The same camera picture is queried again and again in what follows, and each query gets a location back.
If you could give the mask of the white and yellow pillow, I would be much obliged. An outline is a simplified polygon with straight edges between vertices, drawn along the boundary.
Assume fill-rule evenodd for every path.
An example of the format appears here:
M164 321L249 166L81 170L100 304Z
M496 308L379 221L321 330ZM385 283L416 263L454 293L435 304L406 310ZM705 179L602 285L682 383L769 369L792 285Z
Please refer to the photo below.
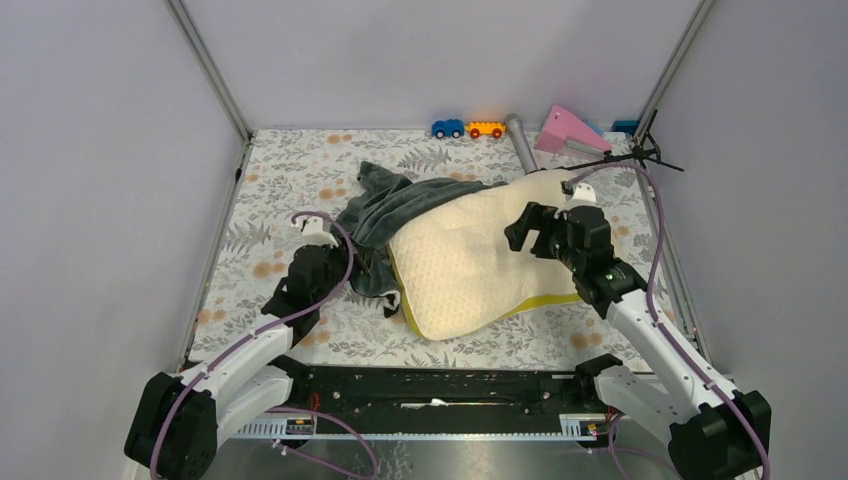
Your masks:
M464 195L404 225L388 253L410 328L431 341L478 331L490 323L579 296L556 260L510 250L505 228L527 203L560 208L566 170L542 170L509 184Z

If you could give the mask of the zebra and grey pillowcase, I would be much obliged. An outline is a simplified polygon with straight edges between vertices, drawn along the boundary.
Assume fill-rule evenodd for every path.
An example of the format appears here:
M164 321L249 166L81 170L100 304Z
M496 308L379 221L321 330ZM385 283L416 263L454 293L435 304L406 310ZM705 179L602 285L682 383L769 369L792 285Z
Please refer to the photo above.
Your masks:
M368 161L360 164L357 179L364 192L336 218L356 249L350 284L355 293L379 299L383 315L391 317L400 309L400 284L388 254L391 238L428 211L491 186L448 177L413 182Z

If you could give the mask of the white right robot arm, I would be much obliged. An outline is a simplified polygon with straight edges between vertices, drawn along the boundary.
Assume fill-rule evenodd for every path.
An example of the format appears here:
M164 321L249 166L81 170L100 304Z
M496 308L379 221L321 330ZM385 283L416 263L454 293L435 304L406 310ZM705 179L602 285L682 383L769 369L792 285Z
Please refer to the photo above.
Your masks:
M530 202L504 230L510 249L521 250L532 231L531 254L566 266L579 297L625 336L660 383L645 384L612 358L592 360L573 386L577 405L631 417L666 445L684 479L733 479L756 469L769 478L769 403L757 391L741 392L673 329L651 284L615 255L603 211Z

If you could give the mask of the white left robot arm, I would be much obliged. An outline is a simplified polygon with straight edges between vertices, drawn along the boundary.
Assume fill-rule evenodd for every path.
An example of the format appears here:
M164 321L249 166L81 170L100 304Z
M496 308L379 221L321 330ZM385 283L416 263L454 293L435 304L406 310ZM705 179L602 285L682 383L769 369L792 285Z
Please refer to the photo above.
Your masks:
M146 383L125 456L160 479L199 479L219 448L260 413L296 411L310 385L273 365L306 337L321 307L347 282L355 257L345 246L305 245L248 330L208 361Z

